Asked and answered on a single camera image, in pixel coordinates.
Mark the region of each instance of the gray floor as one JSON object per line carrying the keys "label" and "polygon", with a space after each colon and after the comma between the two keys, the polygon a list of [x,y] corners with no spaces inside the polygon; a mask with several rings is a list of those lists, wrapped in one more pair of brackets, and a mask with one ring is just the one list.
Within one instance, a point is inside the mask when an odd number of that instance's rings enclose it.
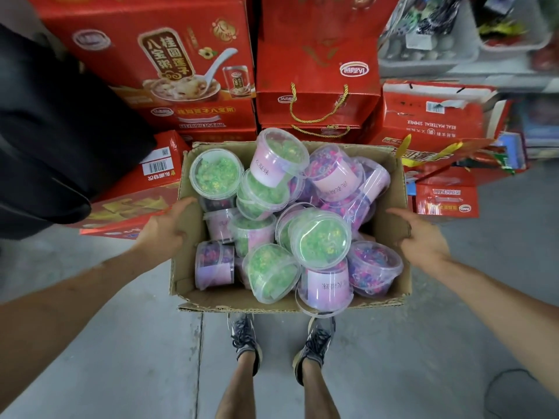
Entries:
{"label": "gray floor", "polygon": [[[443,226],[453,254],[494,277],[559,304],[559,165],[480,189],[481,218]],[[113,256],[131,242],[51,228],[2,242],[0,302]],[[225,316],[176,310],[169,264],[111,300],[1,419],[213,417],[235,367]],[[256,318],[264,363],[255,378],[259,417],[303,417],[291,361],[307,318]],[[414,272],[402,307],[346,311],[324,368],[343,418],[481,418],[492,377],[518,367],[447,289]],[[559,417],[559,403],[524,374],[495,384],[487,406],[503,418]],[[485,414],[487,418],[498,416]]]}

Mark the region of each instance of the sneaker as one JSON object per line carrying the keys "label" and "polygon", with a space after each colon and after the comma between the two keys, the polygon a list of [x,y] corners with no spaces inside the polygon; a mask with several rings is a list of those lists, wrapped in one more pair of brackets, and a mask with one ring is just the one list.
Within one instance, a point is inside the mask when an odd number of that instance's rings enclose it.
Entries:
{"label": "sneaker", "polygon": [[254,360],[254,369],[252,375],[255,376],[260,369],[262,362],[262,349],[256,342],[256,333],[254,332],[254,315],[242,313],[234,314],[232,318],[231,313],[227,314],[227,327],[231,331],[231,338],[233,339],[233,347],[237,350],[237,360],[245,351],[253,351],[256,354]]}
{"label": "sneaker", "polygon": [[293,372],[295,379],[303,385],[303,360],[309,358],[316,361],[320,367],[324,364],[324,355],[328,351],[330,342],[336,332],[336,319],[312,318],[309,322],[309,336],[304,348],[293,359]]}

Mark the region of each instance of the plastic bin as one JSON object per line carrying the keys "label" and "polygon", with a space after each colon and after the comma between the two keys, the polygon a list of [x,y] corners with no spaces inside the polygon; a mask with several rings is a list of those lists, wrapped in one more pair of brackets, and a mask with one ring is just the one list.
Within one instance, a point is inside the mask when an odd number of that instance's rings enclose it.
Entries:
{"label": "plastic bin", "polygon": [[[381,77],[415,77],[419,75],[438,75],[451,70],[463,63],[473,63],[480,51],[480,36],[477,33],[469,0],[463,0],[451,35],[454,37],[452,51],[456,57],[437,60],[388,60],[380,58],[378,67]],[[401,37],[405,47],[405,37]]]}
{"label": "plastic bin", "polygon": [[522,43],[509,47],[490,47],[483,43],[476,33],[476,41],[480,47],[480,60],[502,60],[525,55],[528,51],[544,48],[551,40],[551,32],[543,17],[538,0],[516,0],[510,17],[526,27]]}

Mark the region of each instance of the black bag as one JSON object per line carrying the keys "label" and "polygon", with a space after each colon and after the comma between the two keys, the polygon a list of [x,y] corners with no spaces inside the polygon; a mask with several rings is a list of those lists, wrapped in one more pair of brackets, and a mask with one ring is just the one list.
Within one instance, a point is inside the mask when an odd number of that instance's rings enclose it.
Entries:
{"label": "black bag", "polygon": [[155,147],[99,78],[0,25],[0,237],[76,223]]}

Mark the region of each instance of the finger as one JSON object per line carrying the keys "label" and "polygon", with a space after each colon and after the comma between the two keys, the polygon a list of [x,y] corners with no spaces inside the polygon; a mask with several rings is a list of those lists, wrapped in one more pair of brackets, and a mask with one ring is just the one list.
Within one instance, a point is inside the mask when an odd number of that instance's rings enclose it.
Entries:
{"label": "finger", "polygon": [[419,217],[418,214],[413,213],[407,209],[401,209],[399,207],[391,207],[386,209],[387,213],[395,214],[396,216],[400,216],[403,220],[408,221],[410,225],[413,222],[422,221],[423,219]]}
{"label": "finger", "polygon": [[173,208],[171,209],[170,216],[174,218],[178,218],[189,205],[195,202],[196,202],[196,198],[194,197],[186,197],[178,200],[176,203],[173,204]]}

